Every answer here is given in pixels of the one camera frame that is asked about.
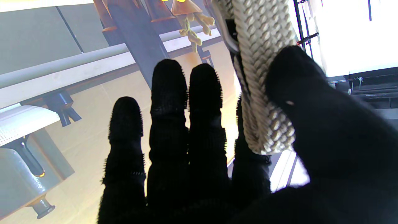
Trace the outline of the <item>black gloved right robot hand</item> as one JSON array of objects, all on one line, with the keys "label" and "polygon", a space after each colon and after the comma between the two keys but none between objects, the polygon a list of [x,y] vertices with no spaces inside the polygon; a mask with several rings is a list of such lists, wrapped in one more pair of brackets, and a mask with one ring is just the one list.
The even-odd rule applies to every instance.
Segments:
[{"label": "black gloved right robot hand", "polygon": [[397,129],[366,104],[332,88],[300,47],[281,50],[264,86],[295,129],[293,149],[310,182],[270,189],[270,158],[253,153],[237,105],[232,179],[215,70],[154,68],[151,166],[145,175],[137,101],[121,97],[109,124],[110,153],[98,224],[396,224]]}]

